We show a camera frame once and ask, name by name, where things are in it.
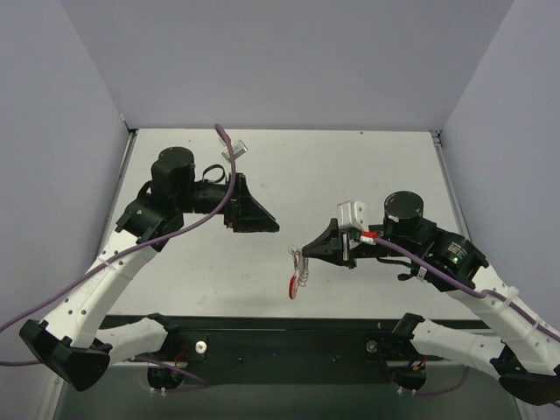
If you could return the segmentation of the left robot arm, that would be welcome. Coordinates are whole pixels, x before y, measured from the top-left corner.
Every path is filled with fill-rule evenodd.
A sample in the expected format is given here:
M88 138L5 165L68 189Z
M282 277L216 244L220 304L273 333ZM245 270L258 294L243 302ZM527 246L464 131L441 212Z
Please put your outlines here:
M19 336L31 353L78 391L90 389L112 365L151 354L181 358L191 348L170 318L158 313L102 329L102 321L135 275L184 226L185 214L221 214L236 233L276 233L280 227L250 193L244 174L226 184L196 180L193 153L161 151L151 179L127 205L87 273L42 320L27 320Z

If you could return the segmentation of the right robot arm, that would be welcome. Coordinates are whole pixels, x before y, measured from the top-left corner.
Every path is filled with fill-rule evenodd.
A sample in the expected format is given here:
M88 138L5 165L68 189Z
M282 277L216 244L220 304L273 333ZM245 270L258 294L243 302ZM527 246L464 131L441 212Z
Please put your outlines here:
M424 218L422 198L409 191L384 201L380 225L366 225L363 204L339 204L326 230L301 256L353 269L359 259L404 265L416 278L466 307L492 330L484 336L405 314L393 334L423 356L476 369L534 406L559 404L559 331L507 285L467 238Z

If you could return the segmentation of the red plastic key tag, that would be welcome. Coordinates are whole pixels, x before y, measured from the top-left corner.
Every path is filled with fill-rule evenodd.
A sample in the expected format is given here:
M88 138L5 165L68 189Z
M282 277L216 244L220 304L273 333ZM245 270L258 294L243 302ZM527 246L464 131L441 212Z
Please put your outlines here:
M294 259L298 259L301 256L301 250L298 248L289 248L288 252Z

